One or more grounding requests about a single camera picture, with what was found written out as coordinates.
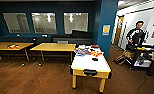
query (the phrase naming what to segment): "bag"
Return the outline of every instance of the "bag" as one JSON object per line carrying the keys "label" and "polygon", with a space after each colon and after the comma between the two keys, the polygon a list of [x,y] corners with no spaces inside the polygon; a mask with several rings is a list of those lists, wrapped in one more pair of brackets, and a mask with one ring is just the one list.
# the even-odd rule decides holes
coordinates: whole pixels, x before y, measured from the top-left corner
{"label": "bag", "polygon": [[116,64],[122,65],[125,62],[126,57],[124,55],[120,55],[113,60]]}
{"label": "bag", "polygon": [[123,55],[125,55],[128,58],[132,58],[134,56],[134,52],[131,52],[129,50],[124,50]]}

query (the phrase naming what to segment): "window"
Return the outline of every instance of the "window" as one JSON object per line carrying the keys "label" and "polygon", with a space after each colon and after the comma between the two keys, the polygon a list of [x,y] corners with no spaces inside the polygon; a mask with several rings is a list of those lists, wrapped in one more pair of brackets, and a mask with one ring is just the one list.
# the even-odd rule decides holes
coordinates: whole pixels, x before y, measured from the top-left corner
{"label": "window", "polygon": [[88,29],[88,13],[64,13],[65,34],[72,30],[86,31]]}
{"label": "window", "polygon": [[30,33],[25,13],[3,13],[10,33]]}
{"label": "window", "polygon": [[55,13],[32,13],[35,33],[56,34]]}

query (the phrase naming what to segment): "black jacket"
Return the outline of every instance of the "black jacket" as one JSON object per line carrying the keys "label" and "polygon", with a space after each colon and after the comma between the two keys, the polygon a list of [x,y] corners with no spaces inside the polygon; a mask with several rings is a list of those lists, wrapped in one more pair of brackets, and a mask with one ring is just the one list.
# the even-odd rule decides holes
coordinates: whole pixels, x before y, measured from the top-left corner
{"label": "black jacket", "polygon": [[128,32],[126,37],[129,37],[129,39],[132,39],[133,41],[133,45],[135,46],[142,46],[142,43],[144,41],[145,38],[145,32],[143,32],[142,29],[132,29]]}

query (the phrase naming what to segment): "black object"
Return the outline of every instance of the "black object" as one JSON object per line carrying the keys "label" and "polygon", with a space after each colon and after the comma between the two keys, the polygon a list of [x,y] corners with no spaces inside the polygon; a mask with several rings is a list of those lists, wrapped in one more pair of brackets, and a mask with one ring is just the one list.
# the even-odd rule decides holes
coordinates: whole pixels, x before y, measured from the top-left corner
{"label": "black object", "polygon": [[151,61],[151,64],[150,64],[149,69],[147,70],[146,74],[148,76],[153,76],[153,74],[154,74],[154,61]]}
{"label": "black object", "polygon": [[98,59],[97,59],[97,58],[92,58],[92,60],[93,60],[93,61],[98,61]]}
{"label": "black object", "polygon": [[84,72],[87,76],[95,76],[95,75],[97,75],[97,71],[96,71],[96,70],[85,69],[83,72]]}
{"label": "black object", "polygon": [[109,73],[108,79],[111,79],[112,77],[112,72]]}
{"label": "black object", "polygon": [[71,36],[73,38],[81,37],[81,38],[92,38],[92,33],[85,31],[72,30]]}
{"label": "black object", "polygon": [[133,44],[127,44],[127,45],[126,45],[126,50],[131,50],[131,51],[133,51],[135,48],[136,48],[136,46],[133,45]]}

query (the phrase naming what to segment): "tabletop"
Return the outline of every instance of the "tabletop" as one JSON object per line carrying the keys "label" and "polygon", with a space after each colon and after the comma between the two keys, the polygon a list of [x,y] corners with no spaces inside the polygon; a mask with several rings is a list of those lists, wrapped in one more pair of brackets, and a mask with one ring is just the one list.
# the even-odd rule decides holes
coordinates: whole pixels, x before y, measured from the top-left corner
{"label": "tabletop", "polygon": [[[97,52],[101,52],[100,48],[95,49]],[[72,65],[72,69],[78,69],[78,70],[84,70],[84,69],[90,69],[90,70],[96,70],[98,72],[111,72],[111,69],[104,58],[103,54],[99,55],[97,57],[93,55],[77,55],[75,56]]]}
{"label": "tabletop", "polygon": [[76,44],[41,43],[30,50],[36,51],[69,51],[75,50]]}
{"label": "tabletop", "polygon": [[[34,43],[0,42],[0,50],[21,50],[33,44]],[[19,47],[12,49],[8,47],[9,45],[18,45]]]}

